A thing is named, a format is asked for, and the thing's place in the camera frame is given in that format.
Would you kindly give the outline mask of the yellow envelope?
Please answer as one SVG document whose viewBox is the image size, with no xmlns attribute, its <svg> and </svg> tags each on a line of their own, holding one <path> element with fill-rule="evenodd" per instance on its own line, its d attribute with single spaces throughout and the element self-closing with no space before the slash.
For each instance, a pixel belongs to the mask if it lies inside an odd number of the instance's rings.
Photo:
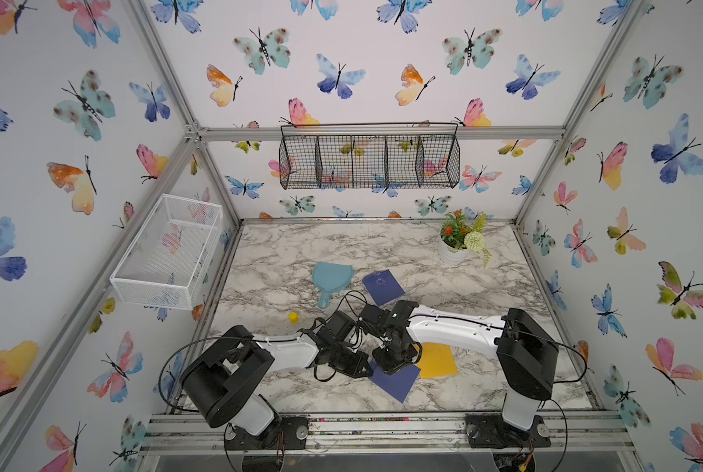
<svg viewBox="0 0 703 472">
<path fill-rule="evenodd" d="M 422 356 L 417 367 L 421 379 L 450 377 L 458 372 L 451 347 L 437 343 L 422 344 Z"/>
</svg>

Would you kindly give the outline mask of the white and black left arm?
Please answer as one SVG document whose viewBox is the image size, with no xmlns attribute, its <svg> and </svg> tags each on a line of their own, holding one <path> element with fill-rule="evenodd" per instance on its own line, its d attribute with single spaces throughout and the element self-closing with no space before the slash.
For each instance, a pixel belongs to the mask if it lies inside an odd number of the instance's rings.
<svg viewBox="0 0 703 472">
<path fill-rule="evenodd" d="M 292 336 L 259 337 L 234 326 L 185 368 L 179 382 L 210 427 L 229 425 L 259 438 L 280 426 L 280 415 L 256 393 L 270 373 L 326 366 L 351 379 L 373 375 L 369 356 L 347 342 L 353 329 L 343 312 Z"/>
</svg>

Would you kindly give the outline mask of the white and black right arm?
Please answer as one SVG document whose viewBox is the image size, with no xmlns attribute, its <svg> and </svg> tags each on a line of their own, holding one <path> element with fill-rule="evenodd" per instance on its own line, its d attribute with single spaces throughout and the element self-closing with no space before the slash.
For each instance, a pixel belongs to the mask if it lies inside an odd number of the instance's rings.
<svg viewBox="0 0 703 472">
<path fill-rule="evenodd" d="M 481 317 L 400 300 L 390 310 L 365 306 L 359 322 L 365 334 L 382 342 L 372 356 L 387 375 L 421 360 L 426 343 L 497 360 L 508 384 L 501 417 L 517 431 L 530 431 L 540 405 L 552 399 L 559 346 L 524 310 Z"/>
</svg>

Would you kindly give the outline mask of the teal plastic scoop dish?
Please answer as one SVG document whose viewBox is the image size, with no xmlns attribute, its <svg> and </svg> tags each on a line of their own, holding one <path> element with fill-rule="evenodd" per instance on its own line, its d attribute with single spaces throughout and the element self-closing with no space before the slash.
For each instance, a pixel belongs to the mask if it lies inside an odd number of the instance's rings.
<svg viewBox="0 0 703 472">
<path fill-rule="evenodd" d="M 353 278 L 353 268 L 351 265 L 338 265 L 332 263 L 319 262 L 313 269 L 312 281 L 316 288 L 320 290 L 320 297 L 317 307 L 325 310 L 330 305 L 331 296 L 347 289 Z"/>
</svg>

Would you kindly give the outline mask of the artificial flowers in white pot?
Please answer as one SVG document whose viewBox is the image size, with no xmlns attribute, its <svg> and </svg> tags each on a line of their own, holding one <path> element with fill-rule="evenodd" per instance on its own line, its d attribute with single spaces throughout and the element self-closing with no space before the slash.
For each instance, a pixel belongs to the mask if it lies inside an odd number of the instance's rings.
<svg viewBox="0 0 703 472">
<path fill-rule="evenodd" d="M 469 255 L 477 255 L 487 267 L 491 252 L 487 247 L 484 228 L 487 215 L 470 208 L 446 214 L 441 226 L 438 252 L 441 260 L 451 266 L 465 262 Z"/>
</svg>

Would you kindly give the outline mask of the white mesh wall basket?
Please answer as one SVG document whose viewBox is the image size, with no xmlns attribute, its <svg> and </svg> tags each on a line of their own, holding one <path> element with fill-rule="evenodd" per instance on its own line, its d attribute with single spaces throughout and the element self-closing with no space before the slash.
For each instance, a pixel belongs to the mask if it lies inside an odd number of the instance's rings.
<svg viewBox="0 0 703 472">
<path fill-rule="evenodd" d="M 128 304 L 191 310 L 223 230 L 223 207 L 163 194 L 109 281 Z"/>
</svg>

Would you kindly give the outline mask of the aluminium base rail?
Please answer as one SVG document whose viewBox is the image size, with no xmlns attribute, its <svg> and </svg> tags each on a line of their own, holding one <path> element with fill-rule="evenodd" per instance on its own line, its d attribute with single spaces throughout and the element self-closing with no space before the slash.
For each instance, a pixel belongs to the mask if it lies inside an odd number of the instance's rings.
<svg viewBox="0 0 703 472">
<path fill-rule="evenodd" d="M 496 413 L 383 412 L 284 415 L 266 444 L 212 428 L 192 415 L 156 415 L 142 442 L 146 455 L 429 454 L 429 452 L 631 452 L 634 443 L 611 411 L 544 411 L 530 439 L 501 440 Z"/>
</svg>

